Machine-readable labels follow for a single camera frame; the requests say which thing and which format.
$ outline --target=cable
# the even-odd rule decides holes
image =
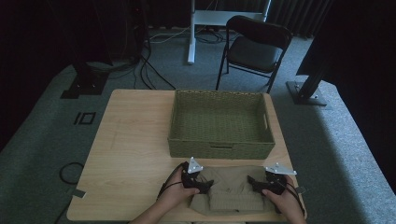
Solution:
[[[210,3],[209,3],[209,5],[206,7],[206,9],[205,10],[208,10],[211,6],[212,6],[212,4],[213,4],[213,2],[214,2],[215,0],[212,0]],[[216,10],[217,9],[217,7],[218,7],[218,2],[219,2],[219,0],[216,0],[216,4],[215,4],[215,7],[213,8],[213,10]],[[160,35],[171,35],[170,37],[168,37],[168,38],[166,38],[165,40],[163,40],[163,41],[160,41],[160,42],[151,42],[152,44],[162,44],[162,43],[165,43],[166,41],[168,41],[168,40],[170,40],[170,39],[172,39],[172,38],[174,38],[174,37],[176,37],[176,36],[178,36],[178,35],[182,35],[184,32],[186,32],[188,29],[190,29],[191,27],[189,26],[189,27],[187,27],[187,28],[185,28],[184,30],[182,30],[181,32],[179,32],[179,33],[176,33],[176,34],[157,34],[157,35],[154,35],[154,36],[152,36],[150,39],[153,39],[153,38],[155,38],[155,37],[157,37],[157,36],[160,36]],[[206,28],[206,26],[204,26],[204,28],[202,28],[201,30],[199,30],[199,31],[197,31],[197,32],[195,32],[196,34],[198,34],[198,33],[200,33],[202,30],[204,30]]]
[[[172,187],[172,186],[174,186],[174,185],[176,185],[176,184],[182,184],[182,183],[183,183],[183,182],[178,181],[178,182],[176,182],[176,183],[170,184],[170,185],[166,186],[166,188],[164,188],[163,191],[165,191],[166,189],[169,189],[170,187]]]
[[[121,77],[126,77],[127,75],[131,74],[132,72],[134,73],[134,71],[136,70],[136,67],[137,66],[134,66],[130,71],[127,71],[126,73],[124,73],[124,74],[122,74],[122,75],[120,75],[118,77],[109,77],[108,79],[118,79],[118,78],[121,78]]]
[[[167,188],[169,188],[170,186],[172,186],[172,185],[170,185],[170,186],[166,187],[166,184],[167,184],[167,183],[169,182],[169,180],[175,175],[175,173],[177,172],[178,168],[179,168],[179,167],[182,167],[182,166],[183,166],[183,163],[179,164],[179,165],[175,168],[175,170],[173,170],[172,173],[168,176],[168,178],[166,178],[165,182],[163,183],[163,186],[162,186],[161,189],[160,189],[160,192],[158,193],[157,200],[160,198],[161,194],[163,194],[163,192],[164,192]]]
[[[61,168],[61,170],[59,171],[59,178],[61,178],[62,182],[66,183],[66,184],[68,184],[68,185],[76,185],[76,184],[78,183],[78,181],[77,181],[77,182],[72,182],[72,181],[66,180],[66,179],[64,178],[64,169],[70,167],[71,165],[77,165],[77,166],[81,167],[81,169],[84,168],[84,165],[83,165],[83,164],[81,164],[81,163],[79,163],[79,162],[76,162],[76,161],[75,161],[75,162],[67,163],[67,164],[64,165],[64,166]],[[61,217],[64,215],[64,212],[66,211],[66,209],[70,206],[70,203],[71,203],[71,202],[72,202],[72,200],[70,200],[69,203],[64,207],[64,209],[62,210],[61,214],[56,218],[54,224],[57,224],[57,223],[59,222],[59,220],[61,219]]]
[[[154,72],[157,74],[157,76],[159,76],[163,81],[165,81],[168,85],[170,85],[174,90],[176,89],[176,87],[174,86],[174,85],[172,85],[172,83],[170,83],[168,80],[166,80],[166,78],[165,77],[163,77],[158,71],[157,71],[157,69],[155,69],[154,68],[154,66],[151,64],[151,63],[149,63],[149,57],[151,56],[151,45],[150,45],[150,40],[148,39],[148,45],[147,46],[145,46],[147,49],[148,49],[148,57],[147,57],[147,59],[143,56],[143,55],[141,55],[140,56],[140,58],[143,60],[143,64],[142,64],[142,66],[141,66],[141,68],[140,68],[140,78],[142,79],[142,82],[146,85],[146,87],[147,88],[149,88],[149,89],[155,89],[156,90],[156,88],[155,88],[155,86],[151,83],[151,81],[150,81],[150,79],[149,79],[149,72],[148,72],[148,70],[147,70],[147,64],[154,70]],[[146,77],[147,77],[147,80],[148,80],[148,83],[146,82],[146,80],[143,78],[143,69],[146,69]]]
[[[219,43],[225,42],[224,36],[222,34],[220,34],[219,32],[209,31],[209,34],[213,35],[216,38],[216,40],[207,40],[207,39],[204,39],[204,38],[201,38],[198,36],[196,36],[195,39],[199,42],[206,43],[206,44],[219,44]]]
[[[136,90],[136,80],[137,80],[137,76],[136,76],[136,72],[134,72],[134,90]]]
[[[291,191],[291,189],[289,189],[287,186],[285,186],[285,185],[283,185],[282,183],[280,183],[277,179],[275,180],[275,182],[276,182],[278,185],[280,185],[282,188],[286,189],[286,190],[297,200],[297,203],[300,205],[301,211],[303,212],[303,216],[305,216],[305,210],[304,210],[304,208],[303,208],[303,204],[302,204],[301,201],[300,201],[300,197],[299,197],[296,193],[294,193],[293,191]],[[293,185],[291,185],[291,184],[289,184],[289,185],[293,188],[293,190],[294,190],[295,192],[297,192],[296,188],[295,188]]]
[[[112,73],[112,72],[119,72],[119,71],[125,71],[130,69],[131,67],[136,66],[136,63],[133,60],[129,60],[127,63],[118,65],[118,66],[111,66],[108,68],[100,68],[96,67],[92,63],[88,63],[88,66],[91,68],[93,72],[104,72],[104,73]]]

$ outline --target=table leg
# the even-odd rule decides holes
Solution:
[[[190,25],[190,48],[189,48],[189,64],[195,61],[195,0],[191,0],[191,25]]]

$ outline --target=wooden table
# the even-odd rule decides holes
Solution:
[[[132,220],[152,205],[165,179],[183,161],[171,158],[167,144],[174,91],[115,90],[108,102],[77,189],[67,212],[71,220]],[[292,168],[289,153],[268,94],[264,94],[276,146],[263,160],[198,159],[205,166]],[[206,217],[184,202],[163,221],[283,221],[274,212],[233,217]]]

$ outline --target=black chair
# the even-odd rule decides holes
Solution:
[[[240,36],[230,46],[231,30]],[[266,85],[268,85],[267,93],[269,93],[291,42],[291,32],[285,27],[245,16],[230,18],[226,24],[226,31],[227,40],[221,58],[216,90],[219,89],[224,60],[227,59],[227,74],[229,67],[232,67],[261,77],[268,77]]]

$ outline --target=dark wall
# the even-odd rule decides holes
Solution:
[[[140,0],[0,1],[0,150],[67,65],[140,56],[138,7]]]
[[[69,62],[44,1],[0,3],[0,150]]]
[[[323,79],[337,87],[394,191],[395,8],[394,1],[334,1],[299,69],[316,76],[327,68]]]

